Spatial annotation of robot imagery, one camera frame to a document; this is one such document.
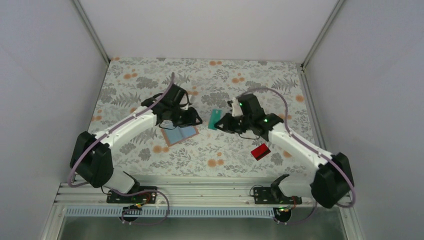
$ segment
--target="white wall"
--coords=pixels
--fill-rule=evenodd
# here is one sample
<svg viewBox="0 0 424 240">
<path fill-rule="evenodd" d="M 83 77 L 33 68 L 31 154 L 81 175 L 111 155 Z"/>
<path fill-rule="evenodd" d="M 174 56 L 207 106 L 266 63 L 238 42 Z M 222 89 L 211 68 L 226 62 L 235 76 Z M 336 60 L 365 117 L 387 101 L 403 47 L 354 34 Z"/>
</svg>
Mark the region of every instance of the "white wall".
<svg viewBox="0 0 424 240">
<path fill-rule="evenodd" d="M 80 0 L 109 57 L 302 62 L 337 0 Z"/>
<path fill-rule="evenodd" d="M 39 239 L 106 64 L 70 0 L 0 9 L 0 239 Z"/>
<path fill-rule="evenodd" d="M 346 1 L 307 73 L 366 238 L 424 239 L 424 1 Z"/>
</svg>

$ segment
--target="cable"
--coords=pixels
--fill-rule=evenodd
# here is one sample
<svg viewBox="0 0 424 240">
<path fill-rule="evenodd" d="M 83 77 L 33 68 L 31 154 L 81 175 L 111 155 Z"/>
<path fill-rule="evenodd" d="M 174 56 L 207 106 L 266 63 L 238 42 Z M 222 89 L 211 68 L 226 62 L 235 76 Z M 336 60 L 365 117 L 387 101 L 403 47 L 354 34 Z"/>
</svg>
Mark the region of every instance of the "cable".
<svg viewBox="0 0 424 240">
<path fill-rule="evenodd" d="M 286 99 L 284 99 L 283 95 L 281 95 L 278 91 L 268 88 L 268 87 L 257 87 L 257 88 L 252 88 L 244 93 L 242 93 L 241 95 L 245 95 L 248 93 L 252 93 L 252 92 L 256 92 L 256 91 L 261 91 L 261 90 L 265 90 L 265 91 L 271 91 L 275 94 L 277 94 L 282 101 L 284 102 L 284 107 L 285 107 L 285 111 L 284 111 L 284 126 L 285 126 L 285 130 L 288 132 L 288 134 L 293 137 L 297 142 L 299 142 L 302 146 L 304 146 L 305 148 L 309 149 L 310 151 L 312 151 L 313 153 L 317 154 L 318 157 L 322 157 L 323 159 L 325 159 L 327 162 L 329 162 L 339 173 L 340 175 L 344 178 L 344 180 L 347 182 L 347 185 L 349 185 L 350 190 L 352 191 L 352 200 L 351 203 L 349 203 L 348 205 L 341 205 L 339 203 L 336 203 L 337 206 L 341 207 L 341 208 L 351 208 L 353 207 L 353 205 L 356 202 L 356 193 L 355 193 L 355 188 L 354 185 L 352 184 L 351 180 L 348 178 L 348 176 L 346 175 L 346 173 L 343 172 L 343 170 L 335 163 L 333 162 L 333 160 L 331 160 L 331 158 L 325 156 L 325 155 L 320 155 L 320 153 L 314 149 L 312 146 L 308 145 L 306 142 L 303 142 L 300 138 L 298 138 L 295 134 L 292 134 L 289 128 L 289 125 L 287 124 L 288 122 L 288 117 L 289 117 L 289 106 L 287 104 Z"/>
<path fill-rule="evenodd" d="M 251 197 L 255 197 L 254 195 L 252 195 L 251 194 L 251 192 L 252 192 L 252 189 L 254 188 L 254 187 L 256 187 L 256 186 L 259 186 L 259 187 L 264 187 L 264 186 L 262 186 L 262 185 L 259 185 L 259 184 L 256 184 L 256 185 L 253 185 L 252 187 L 251 187 L 251 189 L 249 190 L 249 195 L 251 196 Z"/>
<path fill-rule="evenodd" d="M 112 127 L 107 133 L 103 134 L 102 136 L 100 136 L 98 139 L 96 139 L 90 146 L 87 147 L 87 149 L 81 154 L 81 156 L 79 156 L 78 160 L 75 162 L 75 164 L 73 165 L 72 169 L 70 170 L 69 175 L 67 176 L 67 185 L 71 188 L 77 188 L 80 187 L 82 185 L 86 185 L 88 184 L 88 182 L 82 182 L 79 184 L 72 184 L 72 178 L 75 175 L 75 171 L 78 168 L 78 165 L 80 165 L 80 163 L 83 161 L 83 159 L 86 157 L 86 155 L 94 148 L 94 146 L 96 146 L 101 140 L 103 140 L 104 138 L 106 138 L 107 136 L 109 136 L 110 134 L 112 134 L 115 130 L 119 129 L 122 125 L 128 123 L 129 121 L 133 120 L 136 117 L 139 117 L 140 115 L 143 115 L 145 112 L 149 111 L 150 109 L 152 109 L 156 104 L 158 104 L 163 98 L 164 96 L 168 93 L 168 91 L 171 89 L 172 85 L 174 84 L 174 78 L 175 78 L 175 74 L 172 73 L 171 75 L 171 82 L 169 84 L 169 86 L 165 89 L 165 91 L 162 93 L 162 95 L 160 95 L 160 97 L 158 99 L 156 99 L 156 101 L 150 105 L 149 107 L 147 107 L 146 109 L 142 110 L 139 113 L 136 113 L 135 116 L 131 115 L 128 118 L 126 118 L 125 120 L 123 120 L 122 122 L 118 123 L 116 126 Z"/>
<path fill-rule="evenodd" d="M 103 186 L 101 186 L 100 187 L 100 189 L 101 189 L 101 192 L 103 193 L 103 194 L 106 194 L 106 195 L 108 195 L 104 190 L 103 190 Z"/>
<path fill-rule="evenodd" d="M 296 208 L 296 206 L 298 205 L 296 203 L 296 197 L 295 196 L 291 196 L 291 198 L 293 199 L 293 207 L 291 208 L 292 210 Z"/>
<path fill-rule="evenodd" d="M 312 211 L 309 213 L 309 215 L 307 217 L 305 217 L 302 220 L 299 221 L 294 221 L 294 222 L 280 222 L 279 220 L 277 220 L 277 218 L 275 216 L 272 217 L 272 219 L 274 219 L 274 221 L 277 222 L 277 224 L 284 224 L 284 225 L 297 225 L 297 224 L 303 224 L 304 222 L 308 221 L 316 212 L 318 209 L 318 202 L 315 202 L 315 205 L 312 208 Z"/>
<path fill-rule="evenodd" d="M 140 209 L 127 209 L 127 210 L 125 210 L 125 211 L 122 212 L 122 215 L 121 215 L 121 218 L 120 218 L 122 220 L 122 223 L 123 224 L 127 223 L 129 225 L 155 226 L 155 225 L 159 225 L 163 221 L 165 221 L 168 218 L 169 214 L 170 214 L 170 201 L 168 200 L 167 196 L 165 196 L 165 194 L 163 194 L 161 191 L 149 189 L 149 190 L 138 191 L 138 192 L 131 193 L 131 194 L 126 194 L 126 193 L 120 192 L 120 191 L 115 190 L 115 189 L 112 189 L 112 191 L 114 191 L 115 193 L 117 193 L 117 194 L 119 194 L 121 196 L 124 196 L 124 197 L 132 197 L 132 196 L 135 196 L 135 195 L 146 194 L 146 193 L 157 193 L 157 194 L 162 195 L 163 198 L 165 198 L 166 208 L 167 208 L 166 209 L 166 213 L 165 213 L 165 216 L 161 220 L 159 220 L 158 222 L 154 222 L 154 223 L 141 223 L 141 222 L 140 223 L 137 223 L 137 222 L 134 222 L 133 223 L 133 222 L 130 222 L 130 221 L 126 221 L 124 219 L 124 215 L 126 213 L 131 212 L 131 211 L 135 211 L 135 210 L 137 210 L 137 211 L 140 210 Z"/>
<path fill-rule="evenodd" d="M 249 139 L 249 140 L 258 140 L 261 138 L 261 136 L 259 135 L 255 135 L 257 138 L 243 137 L 242 135 L 240 135 L 240 133 L 238 134 L 238 136 L 242 139 Z"/>
</svg>

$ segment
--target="teal rectangular object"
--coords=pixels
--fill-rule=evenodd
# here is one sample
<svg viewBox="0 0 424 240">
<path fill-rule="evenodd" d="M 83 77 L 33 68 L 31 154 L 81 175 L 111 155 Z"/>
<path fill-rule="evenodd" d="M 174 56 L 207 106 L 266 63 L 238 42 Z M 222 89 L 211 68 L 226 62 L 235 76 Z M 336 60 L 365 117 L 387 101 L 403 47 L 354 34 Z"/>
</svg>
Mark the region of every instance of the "teal rectangular object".
<svg viewBox="0 0 424 240">
<path fill-rule="evenodd" d="M 217 128 L 214 126 L 221 119 L 222 110 L 214 109 L 212 110 L 212 114 L 210 115 L 208 129 L 216 130 Z"/>
</svg>

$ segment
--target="table surface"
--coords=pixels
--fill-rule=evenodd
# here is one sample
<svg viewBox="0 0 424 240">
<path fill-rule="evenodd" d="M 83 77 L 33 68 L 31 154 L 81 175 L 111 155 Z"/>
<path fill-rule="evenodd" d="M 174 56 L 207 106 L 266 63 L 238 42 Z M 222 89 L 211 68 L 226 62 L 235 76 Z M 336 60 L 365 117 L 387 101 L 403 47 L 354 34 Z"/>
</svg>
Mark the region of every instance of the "table surface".
<svg viewBox="0 0 424 240">
<path fill-rule="evenodd" d="M 103 130 L 128 116 L 141 102 L 175 83 L 193 95 L 193 107 L 203 119 L 199 134 L 168 146 L 161 129 L 148 129 L 113 151 L 116 168 L 131 175 L 199 177 L 279 177 L 310 175 L 284 149 L 267 143 L 271 153 L 257 161 L 251 151 L 265 143 L 208 129 L 213 109 L 229 112 L 226 100 L 250 88 L 280 91 L 288 102 L 288 124 L 314 142 L 305 98 L 293 62 L 116 57 L 110 62 L 89 132 Z M 266 113 L 284 117 L 283 102 L 271 92 L 257 92 Z"/>
</svg>

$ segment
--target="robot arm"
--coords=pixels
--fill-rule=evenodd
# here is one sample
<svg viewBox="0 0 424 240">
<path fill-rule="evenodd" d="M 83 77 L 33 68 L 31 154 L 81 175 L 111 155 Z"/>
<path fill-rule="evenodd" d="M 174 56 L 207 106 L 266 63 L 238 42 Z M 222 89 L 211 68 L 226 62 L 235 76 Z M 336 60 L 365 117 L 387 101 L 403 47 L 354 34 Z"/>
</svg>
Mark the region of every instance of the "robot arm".
<svg viewBox="0 0 424 240">
<path fill-rule="evenodd" d="M 74 166 L 90 145 L 100 140 L 83 157 L 76 172 L 94 188 L 105 186 L 124 194 L 138 192 L 140 184 L 137 180 L 126 172 L 114 168 L 112 152 L 120 149 L 141 132 L 156 125 L 160 127 L 165 120 L 171 121 L 174 127 L 181 128 L 202 123 L 197 111 L 189 107 L 189 95 L 183 88 L 173 84 L 166 95 L 156 102 L 155 97 L 158 95 L 143 101 L 133 113 L 111 127 L 95 134 L 87 131 L 81 133 L 76 140 L 70 167 Z"/>
<path fill-rule="evenodd" d="M 277 178 L 271 184 L 271 193 L 277 202 L 291 196 L 309 197 L 315 198 L 323 207 L 331 208 L 349 192 L 347 182 L 326 160 L 335 162 L 353 184 L 349 159 L 344 154 L 333 155 L 313 145 L 286 126 L 279 116 L 265 114 L 252 93 L 233 98 L 228 104 L 232 111 L 215 124 L 217 129 L 231 134 L 243 134 L 251 130 L 255 135 L 286 150 L 302 162 L 308 172 L 314 173 L 314 177 L 284 174 Z"/>
</svg>

